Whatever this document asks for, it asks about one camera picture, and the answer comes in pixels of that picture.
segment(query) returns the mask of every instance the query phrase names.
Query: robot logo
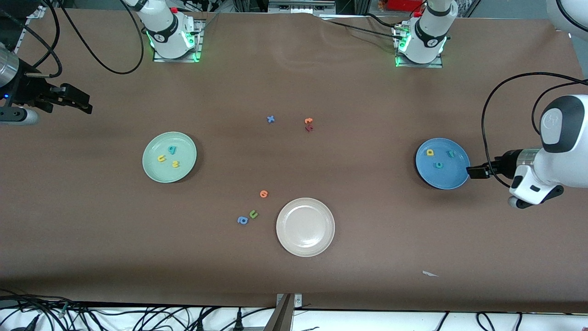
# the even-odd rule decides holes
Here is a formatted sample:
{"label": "robot logo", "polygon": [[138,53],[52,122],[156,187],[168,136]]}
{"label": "robot logo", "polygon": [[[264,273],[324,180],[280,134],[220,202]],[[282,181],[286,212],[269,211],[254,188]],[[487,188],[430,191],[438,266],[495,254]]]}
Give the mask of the robot logo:
{"label": "robot logo", "polygon": [[547,129],[551,129],[557,125],[559,122],[559,116],[554,112],[548,112],[543,117],[543,126]]}

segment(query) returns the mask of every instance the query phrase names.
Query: blue plate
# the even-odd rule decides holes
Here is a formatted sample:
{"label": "blue plate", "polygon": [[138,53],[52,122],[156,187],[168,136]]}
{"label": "blue plate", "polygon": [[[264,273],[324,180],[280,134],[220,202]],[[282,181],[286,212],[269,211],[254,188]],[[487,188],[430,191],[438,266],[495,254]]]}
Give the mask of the blue plate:
{"label": "blue plate", "polygon": [[419,175],[429,185],[441,190],[453,190],[466,182],[466,167],[470,166],[470,159],[454,141],[433,138],[419,147],[415,164]]}

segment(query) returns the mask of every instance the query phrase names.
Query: white robotic arm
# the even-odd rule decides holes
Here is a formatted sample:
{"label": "white robotic arm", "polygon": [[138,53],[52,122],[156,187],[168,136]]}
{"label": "white robotic arm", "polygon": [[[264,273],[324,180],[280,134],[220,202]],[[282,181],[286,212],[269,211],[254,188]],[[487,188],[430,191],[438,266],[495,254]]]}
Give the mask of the white robotic arm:
{"label": "white robotic arm", "polygon": [[175,59],[194,48],[194,18],[172,12],[165,0],[124,1],[139,15],[151,45],[160,56]]}
{"label": "white robotic arm", "polygon": [[547,0],[547,14],[556,28],[588,41],[586,0]]}
{"label": "white robotic arm", "polygon": [[455,0],[429,0],[427,3],[421,17],[402,22],[407,31],[404,42],[398,43],[398,51],[418,64],[432,62],[443,51],[447,32],[457,17]]}
{"label": "white robotic arm", "polygon": [[543,148],[522,150],[509,204],[540,204],[560,185],[588,187],[588,95],[565,95],[551,102],[541,116]]}

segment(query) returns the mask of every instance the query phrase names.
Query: plate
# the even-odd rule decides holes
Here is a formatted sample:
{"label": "plate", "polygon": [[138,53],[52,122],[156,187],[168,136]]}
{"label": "plate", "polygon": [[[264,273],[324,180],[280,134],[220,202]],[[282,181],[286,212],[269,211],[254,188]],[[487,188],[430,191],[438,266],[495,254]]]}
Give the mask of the plate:
{"label": "plate", "polygon": [[288,202],[278,215],[276,232],[290,253],[311,257],[324,252],[335,236],[335,219],[317,199],[298,198]]}
{"label": "plate", "polygon": [[[175,147],[172,155],[169,148]],[[160,155],[165,161],[159,162]],[[155,137],[143,152],[143,170],[149,178],[159,183],[173,183],[184,177],[196,163],[196,145],[190,137],[180,132],[166,132]]]}
{"label": "plate", "polygon": [[[434,155],[427,155],[427,150],[432,150]],[[441,190],[453,190],[467,181],[466,167],[470,166],[470,159],[456,142],[433,138],[419,147],[415,164],[420,177],[429,185]]]}

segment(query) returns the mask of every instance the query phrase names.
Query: robotic arm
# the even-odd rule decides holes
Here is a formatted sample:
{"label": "robotic arm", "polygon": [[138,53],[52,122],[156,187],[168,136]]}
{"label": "robotic arm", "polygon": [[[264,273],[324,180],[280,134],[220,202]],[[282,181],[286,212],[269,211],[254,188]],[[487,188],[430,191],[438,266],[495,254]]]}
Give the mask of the robotic arm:
{"label": "robotic arm", "polygon": [[194,18],[170,9],[165,0],[124,0],[137,12],[155,51],[175,59],[195,47]]}
{"label": "robotic arm", "polygon": [[432,62],[443,51],[447,32],[456,17],[455,0],[429,0],[421,17],[402,22],[399,32],[392,29],[404,37],[398,43],[398,51],[418,64]]}
{"label": "robotic arm", "polygon": [[[138,12],[145,24],[151,45],[163,58],[175,59],[195,47],[194,19],[177,10],[170,9],[165,0],[124,0]],[[69,84],[60,87],[49,84],[40,72],[19,59],[0,44],[0,123],[31,125],[36,124],[39,115],[28,105],[46,112],[53,111],[53,105],[78,108],[92,113],[90,96]]]}
{"label": "robotic arm", "polygon": [[588,95],[565,95],[541,115],[543,147],[512,150],[490,164],[469,167],[471,178],[492,172],[512,179],[509,204],[527,208],[563,194],[563,186],[588,187]]}

